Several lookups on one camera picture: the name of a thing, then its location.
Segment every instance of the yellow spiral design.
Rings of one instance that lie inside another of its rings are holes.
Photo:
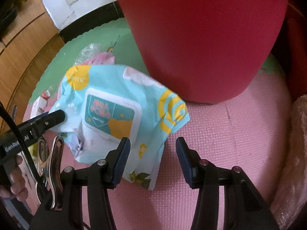
[[[171,100],[169,101],[168,105],[167,105],[167,111],[165,111],[165,103],[166,100],[171,97]],[[166,118],[173,126],[175,126],[177,124],[177,121],[181,121],[185,115],[187,114],[187,109],[186,109],[186,105],[185,103],[182,103],[180,105],[178,105],[175,108],[175,113],[174,113],[174,117],[172,118],[172,108],[174,107],[174,105],[176,103],[178,103],[179,101],[182,101],[182,99],[176,95],[175,93],[173,93],[171,90],[167,89],[161,96],[160,100],[159,100],[159,104],[158,104],[158,111],[159,111],[159,116],[161,119]],[[184,110],[185,114],[181,115],[180,111]],[[163,131],[165,131],[167,134],[170,134],[172,129],[164,122],[164,120],[161,120],[160,123],[160,127]]]

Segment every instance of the finger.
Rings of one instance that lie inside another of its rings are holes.
[[[11,173],[10,177],[12,182],[18,182],[22,178],[22,172],[19,167],[16,167]]]
[[[0,197],[2,198],[9,198],[11,193],[6,190],[3,186],[0,185]]]
[[[27,188],[24,188],[18,195],[16,195],[16,198],[19,201],[24,201],[25,199],[28,198],[29,192],[27,190]]]
[[[26,185],[26,181],[23,177],[21,177],[21,179],[14,183],[12,186],[11,186],[11,191],[13,194],[19,194],[25,187]]]
[[[20,155],[17,155],[16,156],[16,163],[17,163],[17,165],[20,165],[22,163],[22,161],[23,161],[22,157]]]

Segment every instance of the red plastic object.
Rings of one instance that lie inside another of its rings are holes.
[[[186,100],[245,90],[277,38],[287,0],[118,0],[150,75]]]

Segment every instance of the wooden furniture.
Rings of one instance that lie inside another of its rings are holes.
[[[58,33],[42,1],[28,0],[0,36],[0,101],[9,112],[17,105],[17,124],[37,82],[64,45]],[[0,125],[0,133],[7,130],[2,119]]]

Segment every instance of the wet wipes package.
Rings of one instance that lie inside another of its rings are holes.
[[[184,101],[147,75],[124,65],[74,66],[61,82],[50,112],[66,120],[52,128],[75,159],[92,164],[128,137],[123,178],[153,190],[168,135],[189,121]]]

